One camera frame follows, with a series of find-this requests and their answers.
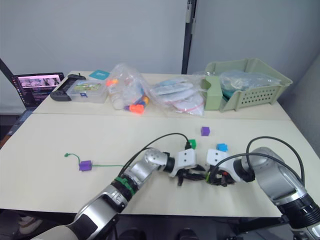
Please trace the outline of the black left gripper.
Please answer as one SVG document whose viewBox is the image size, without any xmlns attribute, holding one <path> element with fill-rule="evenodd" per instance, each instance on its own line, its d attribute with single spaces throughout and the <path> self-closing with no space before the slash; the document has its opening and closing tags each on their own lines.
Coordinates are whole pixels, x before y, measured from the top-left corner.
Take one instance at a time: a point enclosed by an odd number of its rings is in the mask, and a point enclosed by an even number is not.
<svg viewBox="0 0 320 240">
<path fill-rule="evenodd" d="M 191 169 L 192 171 L 196 172 L 196 173 L 204 173 L 206 171 L 206 169 L 197 164 L 195 167 L 193 167 Z M 179 187 L 181 187 L 183 185 L 184 180 L 191 180 L 191 181 L 202 181 L 204 180 L 206 177 L 202 174 L 191 174 L 190 171 L 188 169 L 180 169 L 177 174 L 177 185 Z"/>
</svg>

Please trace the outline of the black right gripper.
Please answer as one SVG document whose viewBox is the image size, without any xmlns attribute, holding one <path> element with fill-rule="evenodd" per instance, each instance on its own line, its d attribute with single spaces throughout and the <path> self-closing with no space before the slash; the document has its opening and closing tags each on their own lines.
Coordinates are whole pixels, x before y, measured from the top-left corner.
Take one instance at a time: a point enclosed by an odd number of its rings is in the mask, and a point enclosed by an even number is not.
<svg viewBox="0 0 320 240">
<path fill-rule="evenodd" d="M 210 176 L 206 182 L 213 186 L 227 187 L 228 185 L 233 185 L 235 183 L 232 176 L 224 170 L 218 170 L 215 172 L 213 170 L 208 170 L 206 175 Z"/>
</svg>

